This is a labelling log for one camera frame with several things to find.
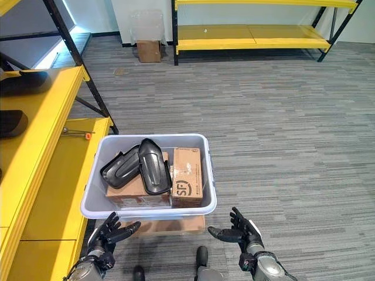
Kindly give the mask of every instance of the white wall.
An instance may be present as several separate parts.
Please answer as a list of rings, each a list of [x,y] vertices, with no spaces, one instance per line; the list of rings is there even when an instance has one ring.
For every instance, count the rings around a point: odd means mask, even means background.
[[[129,15],[136,9],[161,9],[165,22],[165,37],[172,40],[170,0],[65,0],[79,27],[89,32],[120,33],[123,43],[130,43]],[[185,5],[179,7],[179,25],[224,23],[273,23],[310,25],[318,7],[283,5]],[[333,9],[329,8],[318,26],[329,37]],[[375,43],[375,0],[365,0],[341,34],[339,41]],[[347,15],[339,9],[337,24]]]
[[[76,25],[85,31],[91,33],[118,31],[111,0],[64,1]]]

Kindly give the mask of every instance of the yellow metal shelving unit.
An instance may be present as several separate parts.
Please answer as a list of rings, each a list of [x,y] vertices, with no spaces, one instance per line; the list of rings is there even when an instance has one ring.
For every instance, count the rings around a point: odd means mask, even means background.
[[[319,49],[322,61],[362,0],[172,0],[172,31],[175,65],[180,51],[228,49]],[[312,26],[307,25],[187,25],[178,26],[178,8],[191,4],[275,4],[320,6]],[[330,40],[315,29],[326,7],[334,7]],[[333,34],[337,8],[348,15]]]
[[[46,274],[54,272],[59,279],[76,261],[86,227],[86,219],[80,214],[84,186],[97,145],[113,124],[110,118],[66,121],[81,82],[88,79],[84,67],[47,72],[50,87],[44,92],[0,99],[1,110],[20,109],[28,117],[23,134],[0,140],[1,280],[6,280],[9,271],[9,280],[23,280],[19,278],[22,272],[17,270],[18,262],[30,259],[23,253],[32,248],[34,253],[49,248],[40,256],[50,255],[53,262],[48,264],[52,268]],[[17,71],[6,72],[3,78],[17,75]],[[61,137],[64,126],[95,133],[90,140]],[[49,241],[48,245],[41,246],[44,241]],[[56,251],[65,253],[70,247],[65,258],[56,257]],[[34,262],[34,271],[41,280],[50,280],[43,275],[45,264],[37,261],[29,261]]]
[[[95,133],[90,140],[59,139],[23,230],[8,281],[61,280],[79,258],[87,222],[81,215],[80,203],[98,143],[108,134],[111,121],[77,119],[68,120],[65,125]]]

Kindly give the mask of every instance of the gray plastic bin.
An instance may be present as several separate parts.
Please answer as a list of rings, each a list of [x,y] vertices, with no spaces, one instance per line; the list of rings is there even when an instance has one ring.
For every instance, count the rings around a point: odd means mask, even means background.
[[[155,141],[162,150],[169,152],[173,164],[173,148],[199,148],[202,164],[203,200],[196,208],[131,207],[119,208],[106,198],[107,184],[101,178],[100,169],[120,150],[126,152],[144,138]],[[113,135],[99,143],[90,177],[81,202],[81,212],[87,218],[104,219],[115,211],[123,221],[133,220],[179,220],[194,215],[206,215],[216,208],[216,192],[207,139],[199,134],[174,135]]]

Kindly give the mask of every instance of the black object on shelf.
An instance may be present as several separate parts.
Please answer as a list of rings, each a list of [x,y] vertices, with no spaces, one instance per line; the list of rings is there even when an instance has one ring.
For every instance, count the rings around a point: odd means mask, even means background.
[[[163,160],[160,147],[150,139],[144,139],[139,146],[139,169],[145,190],[157,195],[169,191],[172,187],[168,161]]]
[[[45,71],[19,71],[20,76],[8,77],[0,81],[0,95],[13,96],[36,94],[51,87],[51,79]]]
[[[22,110],[0,111],[0,138],[10,138],[22,134],[28,126],[28,117]]]
[[[114,189],[120,189],[139,174],[139,145],[127,153],[121,151],[100,170],[103,179]]]

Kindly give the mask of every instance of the metal shelf frame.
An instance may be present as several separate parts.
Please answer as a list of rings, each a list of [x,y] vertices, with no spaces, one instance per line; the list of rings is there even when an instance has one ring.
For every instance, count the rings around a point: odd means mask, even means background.
[[[179,5],[179,2],[180,2],[180,5],[181,4],[207,4],[208,2],[204,1],[204,3],[203,3],[202,1],[195,1],[195,2],[191,1],[191,3],[189,3],[189,1],[185,1],[185,2],[179,1],[179,0],[171,0],[171,1],[172,1],[173,55],[174,55],[175,66],[178,66],[178,64],[179,64],[179,52],[181,52],[181,50],[180,51],[178,50],[178,5]],[[340,27],[337,29],[336,32],[335,32],[335,25],[336,25],[336,16],[337,16],[338,7],[337,6],[334,7],[331,30],[330,30],[330,38],[329,38],[329,40],[327,40],[327,42],[329,43],[330,46],[326,50],[318,49],[322,53],[321,56],[318,58],[318,62],[322,62],[324,60],[326,55],[331,50],[332,46],[336,43],[337,39],[339,38],[339,36],[343,32],[346,25],[349,23],[349,21],[351,20],[353,15],[356,13],[356,11],[357,11],[358,7],[360,6],[360,4],[362,3],[362,1],[363,0],[356,0],[355,8],[352,8],[352,9],[349,10],[347,16],[345,17],[344,21],[342,22],[342,24],[340,25]],[[228,4],[227,1],[221,1],[221,2],[218,1],[217,3],[216,3],[216,1],[212,1],[212,4],[220,4],[220,3],[224,3],[224,2],[225,2],[225,4]],[[321,6],[321,8],[319,9],[318,14],[316,15],[313,23],[311,24],[311,26],[313,28],[316,28],[316,26],[318,25],[321,17],[323,16],[324,12],[326,11],[326,8],[327,8],[327,6]]]
[[[0,41],[9,41],[9,40],[19,40],[19,39],[27,39],[27,38],[40,38],[40,37],[50,37],[50,36],[61,36],[63,39],[66,47],[68,48],[74,62],[76,63],[76,66],[83,66],[85,68],[86,73],[88,74],[88,77],[90,78],[88,81],[86,81],[86,84],[88,88],[90,89],[93,97],[95,98],[95,101],[99,108],[97,108],[95,105],[85,101],[84,99],[80,97],[76,97],[76,101],[80,102],[84,106],[90,108],[91,110],[95,111],[96,113],[99,113],[103,117],[109,117],[111,118],[113,122],[113,126],[111,126],[111,129],[114,134],[118,135],[118,128],[116,124],[114,123],[114,120],[108,111],[107,106],[105,105],[101,95],[98,92],[98,89],[96,85],[94,84],[93,78],[91,77],[90,73],[88,72],[88,69],[86,65],[84,64],[84,61],[76,47],[76,45],[73,42],[73,39],[70,36],[69,30],[66,27],[64,20],[59,12],[59,9],[57,8],[54,0],[43,0],[49,15],[51,16],[54,24],[57,27],[57,31],[51,31],[51,32],[37,32],[37,33],[28,33],[28,34],[21,34],[21,35],[12,35],[12,36],[2,36],[0,37]],[[0,53],[1,56],[1,68],[4,71],[13,71],[13,68],[10,64],[13,64],[14,66],[18,67],[19,69],[29,69],[29,67],[26,67],[22,63],[12,59],[11,57]]]

